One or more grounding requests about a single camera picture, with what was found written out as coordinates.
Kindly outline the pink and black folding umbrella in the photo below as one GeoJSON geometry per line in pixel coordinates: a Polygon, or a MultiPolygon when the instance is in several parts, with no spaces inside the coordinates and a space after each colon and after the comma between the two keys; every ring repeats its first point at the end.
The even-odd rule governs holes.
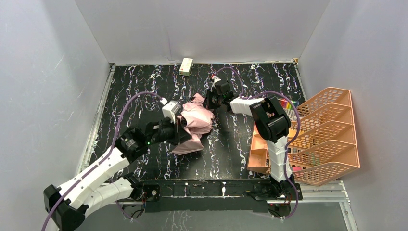
{"type": "Polygon", "coordinates": [[[183,129],[191,135],[191,138],[177,145],[172,153],[184,155],[204,148],[201,137],[211,131],[215,116],[212,111],[204,107],[203,103],[204,97],[196,93],[192,99],[182,105],[183,110],[178,118],[181,119],[183,129]]]}

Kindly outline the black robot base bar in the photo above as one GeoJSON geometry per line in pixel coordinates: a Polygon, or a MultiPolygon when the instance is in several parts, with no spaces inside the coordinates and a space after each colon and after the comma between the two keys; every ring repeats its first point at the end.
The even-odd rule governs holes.
{"type": "Polygon", "coordinates": [[[144,180],[147,211],[268,212],[272,200],[284,202],[288,190],[268,179],[144,180]]]}

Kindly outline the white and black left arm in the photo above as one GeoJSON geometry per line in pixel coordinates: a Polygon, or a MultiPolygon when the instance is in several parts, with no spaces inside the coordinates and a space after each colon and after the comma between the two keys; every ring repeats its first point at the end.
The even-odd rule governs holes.
{"type": "Polygon", "coordinates": [[[161,142],[179,145],[189,140],[191,134],[184,129],[186,125],[186,119],[178,116],[174,122],[168,117],[150,122],[144,132],[129,127],[112,147],[77,176],[58,187],[51,184],[43,191],[48,215],[42,229],[53,220],[60,230],[74,231],[91,213],[113,202],[127,198],[145,202],[148,188],[132,173],[105,186],[102,184],[146,154],[149,145],[161,142]]]}

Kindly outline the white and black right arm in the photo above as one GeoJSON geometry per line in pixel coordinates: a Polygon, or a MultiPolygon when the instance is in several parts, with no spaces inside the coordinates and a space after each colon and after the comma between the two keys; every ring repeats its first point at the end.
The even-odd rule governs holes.
{"type": "Polygon", "coordinates": [[[277,198],[284,195],[285,198],[299,200],[298,189],[291,177],[287,151],[291,120],[276,98],[278,95],[276,92],[273,97],[238,97],[233,94],[228,81],[215,78],[207,90],[204,105],[207,109],[224,107],[232,114],[252,116],[258,134],[266,142],[271,186],[265,192],[247,192],[247,195],[253,198],[263,195],[277,198]]]}

